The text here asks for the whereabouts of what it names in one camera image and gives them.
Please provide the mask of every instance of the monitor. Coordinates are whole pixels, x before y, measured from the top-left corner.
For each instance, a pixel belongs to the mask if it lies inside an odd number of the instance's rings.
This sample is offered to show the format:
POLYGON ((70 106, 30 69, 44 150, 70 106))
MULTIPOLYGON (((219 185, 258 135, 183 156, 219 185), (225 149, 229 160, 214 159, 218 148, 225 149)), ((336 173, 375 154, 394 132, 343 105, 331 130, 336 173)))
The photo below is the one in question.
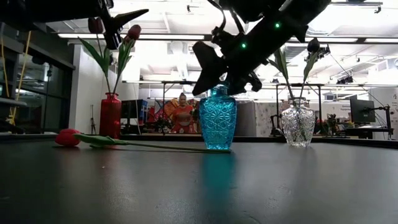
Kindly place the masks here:
POLYGON ((366 111, 368 108, 374 108, 374 102, 369 100, 350 99, 351 119, 354 123, 372 123, 376 122, 374 110, 366 111))

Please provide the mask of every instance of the red vase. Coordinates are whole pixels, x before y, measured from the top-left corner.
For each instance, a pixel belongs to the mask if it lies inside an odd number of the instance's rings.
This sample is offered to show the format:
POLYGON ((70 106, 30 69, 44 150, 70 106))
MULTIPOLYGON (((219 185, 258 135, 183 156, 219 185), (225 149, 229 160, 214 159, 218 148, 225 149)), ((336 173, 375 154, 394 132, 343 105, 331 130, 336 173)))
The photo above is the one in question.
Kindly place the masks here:
POLYGON ((120 138, 120 116, 122 102, 118 94, 105 93, 106 99, 101 101, 101 119, 99 121, 99 135, 120 138))

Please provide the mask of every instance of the wall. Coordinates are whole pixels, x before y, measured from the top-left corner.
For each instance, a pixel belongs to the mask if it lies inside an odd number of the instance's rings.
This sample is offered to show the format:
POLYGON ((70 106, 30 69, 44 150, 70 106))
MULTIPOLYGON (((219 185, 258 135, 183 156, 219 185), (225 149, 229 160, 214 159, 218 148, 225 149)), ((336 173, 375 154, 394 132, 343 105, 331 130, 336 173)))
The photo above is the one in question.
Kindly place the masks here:
MULTIPOLYGON (((132 64, 130 63, 134 64, 134 61, 129 62, 123 75, 128 76, 132 73, 132 64)), ((72 78, 69 128, 90 134, 90 105, 93 105, 93 118, 98 133, 100 130, 101 100, 105 98, 105 93, 108 92, 105 77, 100 66, 83 50, 81 45, 75 46, 73 64, 76 66, 76 70, 73 72, 72 78)), ((108 80, 111 91, 116 83, 116 78, 116 74, 109 71, 108 80)), ((134 100, 138 95, 138 86, 134 89, 134 85, 122 83, 122 78, 120 78, 116 92, 119 93, 118 98, 120 100, 134 100)))
MULTIPOLYGON (((398 139, 398 88, 372 88, 369 91, 369 100, 374 102, 375 107, 390 105, 390 112, 394 114, 390 115, 391 128, 394 128, 393 139, 398 139)), ((381 110, 376 110, 376 114, 380 117, 384 122, 386 122, 386 112, 381 110)), ((387 133, 373 133, 373 139, 385 140, 387 139, 387 133)))

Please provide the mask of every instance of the person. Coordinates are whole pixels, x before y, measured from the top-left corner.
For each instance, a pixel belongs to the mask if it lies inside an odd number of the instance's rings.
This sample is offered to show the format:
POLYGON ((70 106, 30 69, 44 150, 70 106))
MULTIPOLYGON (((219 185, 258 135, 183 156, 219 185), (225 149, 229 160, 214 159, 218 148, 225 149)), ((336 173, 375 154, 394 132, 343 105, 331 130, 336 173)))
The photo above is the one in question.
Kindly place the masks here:
POLYGON ((192 132, 192 114, 193 107, 187 104, 187 96, 181 93, 178 98, 179 106, 173 111, 172 121, 174 127, 173 133, 191 133, 192 132))

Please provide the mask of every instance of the dark table surface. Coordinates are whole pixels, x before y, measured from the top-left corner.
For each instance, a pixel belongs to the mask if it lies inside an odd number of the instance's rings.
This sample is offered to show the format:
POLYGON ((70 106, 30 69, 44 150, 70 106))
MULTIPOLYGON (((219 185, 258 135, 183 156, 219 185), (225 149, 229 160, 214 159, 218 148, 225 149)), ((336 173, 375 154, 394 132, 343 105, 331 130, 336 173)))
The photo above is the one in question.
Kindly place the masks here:
MULTIPOLYGON (((200 142, 150 142, 199 147, 200 142)), ((398 151, 0 144, 0 223, 398 223, 398 151)))

